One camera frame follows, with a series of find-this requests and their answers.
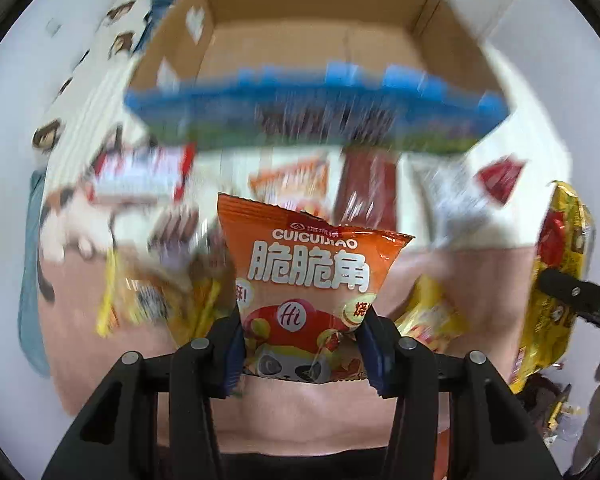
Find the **white grey biscuit packet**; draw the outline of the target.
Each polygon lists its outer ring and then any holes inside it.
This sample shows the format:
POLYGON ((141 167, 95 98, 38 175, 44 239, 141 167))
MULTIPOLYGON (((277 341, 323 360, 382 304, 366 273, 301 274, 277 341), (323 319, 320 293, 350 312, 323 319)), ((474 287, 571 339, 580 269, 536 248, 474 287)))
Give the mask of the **white grey biscuit packet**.
POLYGON ((426 203, 434 246, 456 243, 491 221, 490 200, 464 159, 416 159, 412 173, 426 203))

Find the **red white long snack packet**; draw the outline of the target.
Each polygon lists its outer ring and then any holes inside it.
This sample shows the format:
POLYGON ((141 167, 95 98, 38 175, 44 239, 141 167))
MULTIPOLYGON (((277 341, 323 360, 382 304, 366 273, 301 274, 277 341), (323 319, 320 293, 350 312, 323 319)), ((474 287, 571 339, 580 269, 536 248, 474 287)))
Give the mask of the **red white long snack packet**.
POLYGON ((86 196, 100 204, 177 203, 196 155, 194 144, 120 148, 97 156, 86 196))

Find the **dark red brown snack packet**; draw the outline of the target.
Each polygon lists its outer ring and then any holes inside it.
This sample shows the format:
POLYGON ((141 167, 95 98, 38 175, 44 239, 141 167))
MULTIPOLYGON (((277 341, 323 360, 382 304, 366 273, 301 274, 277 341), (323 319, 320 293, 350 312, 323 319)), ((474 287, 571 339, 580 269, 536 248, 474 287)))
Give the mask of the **dark red brown snack packet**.
POLYGON ((398 156, 384 150, 351 148, 343 152, 343 157, 332 214, 334 222, 395 231, 398 225, 398 156))

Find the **red triangular chocolate packet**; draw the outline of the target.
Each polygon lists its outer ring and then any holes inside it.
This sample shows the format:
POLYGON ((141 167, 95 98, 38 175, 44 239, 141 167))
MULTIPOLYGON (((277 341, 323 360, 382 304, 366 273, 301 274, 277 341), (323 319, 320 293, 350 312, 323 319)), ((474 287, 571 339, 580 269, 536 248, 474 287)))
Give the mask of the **red triangular chocolate packet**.
POLYGON ((491 200, 504 206, 513 194, 525 164, 512 155, 502 157, 481 168, 476 179, 491 200))

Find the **yellow striped candy packets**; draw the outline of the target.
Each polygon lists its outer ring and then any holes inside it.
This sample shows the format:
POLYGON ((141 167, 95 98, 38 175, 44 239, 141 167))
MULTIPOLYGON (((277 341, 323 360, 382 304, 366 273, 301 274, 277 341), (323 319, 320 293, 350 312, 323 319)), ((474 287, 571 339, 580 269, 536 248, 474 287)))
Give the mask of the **yellow striped candy packets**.
POLYGON ((181 346, 207 336, 213 323, 228 315, 230 309, 221 304, 222 291, 221 280, 211 276, 195 278, 181 288, 110 249, 95 330, 107 338, 122 328, 158 326, 181 346))

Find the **teal cloth at edge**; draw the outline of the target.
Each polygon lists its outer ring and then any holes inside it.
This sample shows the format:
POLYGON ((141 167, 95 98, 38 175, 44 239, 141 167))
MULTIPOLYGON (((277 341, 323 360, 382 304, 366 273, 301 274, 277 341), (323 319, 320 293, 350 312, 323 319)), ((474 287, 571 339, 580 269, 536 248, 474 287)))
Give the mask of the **teal cloth at edge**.
POLYGON ((29 201, 24 226, 24 257, 18 311, 18 338, 20 348, 40 376, 50 377, 38 318, 38 220, 42 206, 45 170, 34 170, 29 183, 29 201))

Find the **blue green milk cardboard box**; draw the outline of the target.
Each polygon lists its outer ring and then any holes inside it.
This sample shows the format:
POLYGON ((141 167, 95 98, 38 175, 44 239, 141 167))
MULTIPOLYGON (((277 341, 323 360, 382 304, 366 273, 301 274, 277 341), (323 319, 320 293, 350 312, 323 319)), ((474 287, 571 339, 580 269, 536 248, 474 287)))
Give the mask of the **blue green milk cardboard box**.
POLYGON ((507 118, 446 0, 176 0, 124 97, 159 140, 202 150, 469 150, 507 118))

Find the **cat print striped blanket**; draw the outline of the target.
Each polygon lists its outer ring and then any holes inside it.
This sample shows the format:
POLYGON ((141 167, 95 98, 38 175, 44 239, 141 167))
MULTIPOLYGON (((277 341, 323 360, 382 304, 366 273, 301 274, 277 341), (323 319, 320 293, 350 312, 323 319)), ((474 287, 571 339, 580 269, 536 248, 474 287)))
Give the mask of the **cat print striped blanket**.
POLYGON ((38 315, 75 415, 128 351, 152 358, 238 312, 245 378, 213 405, 222 450, 378 448, 353 336, 438 283, 506 382, 535 244, 570 155, 445 0, 117 0, 35 135, 50 151, 38 315))

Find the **orange crispy corn snack bag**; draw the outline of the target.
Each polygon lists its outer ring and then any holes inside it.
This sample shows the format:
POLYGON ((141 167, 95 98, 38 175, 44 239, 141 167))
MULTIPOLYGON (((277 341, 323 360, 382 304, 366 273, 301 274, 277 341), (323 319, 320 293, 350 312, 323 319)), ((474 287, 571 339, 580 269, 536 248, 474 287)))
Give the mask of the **orange crispy corn snack bag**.
POLYGON ((245 372, 285 382, 358 380, 353 333, 411 235, 332 226, 305 212, 222 194, 245 372))

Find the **orange sunflower seed snack bag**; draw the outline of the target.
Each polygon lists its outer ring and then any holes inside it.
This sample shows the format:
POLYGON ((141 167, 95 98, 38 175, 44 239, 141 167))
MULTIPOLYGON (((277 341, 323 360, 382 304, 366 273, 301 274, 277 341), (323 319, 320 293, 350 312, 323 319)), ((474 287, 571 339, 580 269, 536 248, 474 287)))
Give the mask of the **orange sunflower seed snack bag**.
POLYGON ((306 158, 252 174, 249 186, 259 202, 327 218, 328 173, 325 157, 306 158))

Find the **yellow orange snack packet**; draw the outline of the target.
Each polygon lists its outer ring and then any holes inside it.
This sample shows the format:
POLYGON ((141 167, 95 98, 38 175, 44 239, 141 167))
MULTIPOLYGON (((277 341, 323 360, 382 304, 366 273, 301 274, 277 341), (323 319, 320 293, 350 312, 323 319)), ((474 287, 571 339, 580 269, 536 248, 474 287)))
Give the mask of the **yellow orange snack packet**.
POLYGON ((443 287, 422 274, 414 283, 396 328, 433 352, 443 353, 449 344, 469 330, 469 324, 446 296, 443 287))

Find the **yellow large snack bag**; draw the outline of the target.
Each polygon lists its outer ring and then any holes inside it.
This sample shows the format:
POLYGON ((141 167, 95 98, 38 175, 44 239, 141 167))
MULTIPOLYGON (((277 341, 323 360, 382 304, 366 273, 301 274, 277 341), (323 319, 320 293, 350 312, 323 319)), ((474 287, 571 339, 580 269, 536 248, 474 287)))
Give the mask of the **yellow large snack bag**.
POLYGON ((571 303, 588 274, 595 233, 592 214, 576 190, 557 181, 536 243, 524 328, 509 378, 514 393, 566 352, 576 319, 571 303))

